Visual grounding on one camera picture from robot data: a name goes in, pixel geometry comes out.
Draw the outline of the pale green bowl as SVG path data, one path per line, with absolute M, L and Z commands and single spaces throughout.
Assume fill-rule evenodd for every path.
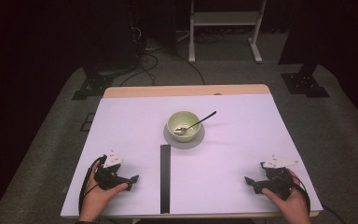
M 196 124 L 200 119 L 192 112 L 179 111 L 172 114 L 167 121 L 169 134 L 179 142 L 189 142 L 196 137 L 200 130 L 200 125 Z M 183 135 L 178 135 L 177 128 L 187 128 Z

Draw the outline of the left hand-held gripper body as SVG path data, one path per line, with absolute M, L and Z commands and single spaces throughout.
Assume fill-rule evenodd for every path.
M 101 189 L 109 190 L 122 183 L 131 184 L 128 178 L 121 177 L 117 174 L 122 162 L 123 160 L 113 150 L 101 157 L 100 165 L 94 176 L 94 180 Z

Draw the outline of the person's left hand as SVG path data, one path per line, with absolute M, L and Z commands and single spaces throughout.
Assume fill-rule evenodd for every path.
M 94 180 L 98 166 L 99 163 L 95 163 L 91 169 L 78 220 L 97 222 L 98 216 L 107 204 L 128 186 L 127 183 L 123 183 L 109 190 L 101 189 Z

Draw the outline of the round grey coaster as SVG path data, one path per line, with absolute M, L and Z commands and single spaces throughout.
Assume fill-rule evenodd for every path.
M 173 138 L 171 133 L 169 132 L 168 126 L 164 127 L 163 135 L 165 141 L 171 145 L 172 147 L 178 148 L 178 149 L 191 149 L 193 147 L 198 146 L 204 139 L 205 136 L 205 129 L 203 126 L 200 126 L 200 130 L 195 135 L 195 137 L 188 141 L 188 142 L 179 142 Z

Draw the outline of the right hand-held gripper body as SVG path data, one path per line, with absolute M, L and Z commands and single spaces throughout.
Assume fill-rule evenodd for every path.
M 297 165 L 298 161 L 273 155 L 268 161 L 263 161 L 261 167 L 265 170 L 267 180 L 255 183 L 256 187 L 269 189 L 281 199 L 286 200 L 294 185 L 288 166 Z

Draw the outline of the person's right hand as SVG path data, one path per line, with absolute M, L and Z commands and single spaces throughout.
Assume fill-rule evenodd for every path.
M 269 198 L 281 211 L 288 224 L 312 224 L 308 210 L 307 200 L 300 187 L 296 174 L 290 171 L 295 186 L 286 200 L 282 200 L 274 192 L 263 188 L 262 193 Z

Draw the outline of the black stand base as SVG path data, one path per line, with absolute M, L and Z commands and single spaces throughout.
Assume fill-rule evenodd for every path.
M 309 98 L 327 98 L 329 94 L 321 87 L 313 73 L 317 63 L 304 63 L 296 73 L 282 73 L 282 79 L 291 94 L 304 94 Z
M 103 96 L 105 90 L 113 84 L 113 77 L 103 76 L 95 69 L 82 68 L 86 78 L 78 91 L 75 91 L 73 100 L 86 100 L 89 96 Z

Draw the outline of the white metal stand frame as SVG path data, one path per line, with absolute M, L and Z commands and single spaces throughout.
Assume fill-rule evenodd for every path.
M 195 55 L 195 28 L 201 26 L 253 26 L 254 32 L 248 38 L 251 51 L 257 63 L 262 63 L 262 57 L 258 50 L 256 41 L 258 38 L 261 23 L 264 17 L 265 7 L 268 0 L 261 0 L 260 8 L 257 11 L 234 11 L 234 12 L 197 12 L 194 9 L 194 0 L 190 2 L 189 20 L 189 44 L 188 61 L 196 61 Z

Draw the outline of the black strip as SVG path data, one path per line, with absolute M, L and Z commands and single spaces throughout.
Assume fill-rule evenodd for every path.
M 165 213 L 170 213 L 171 146 L 165 145 Z

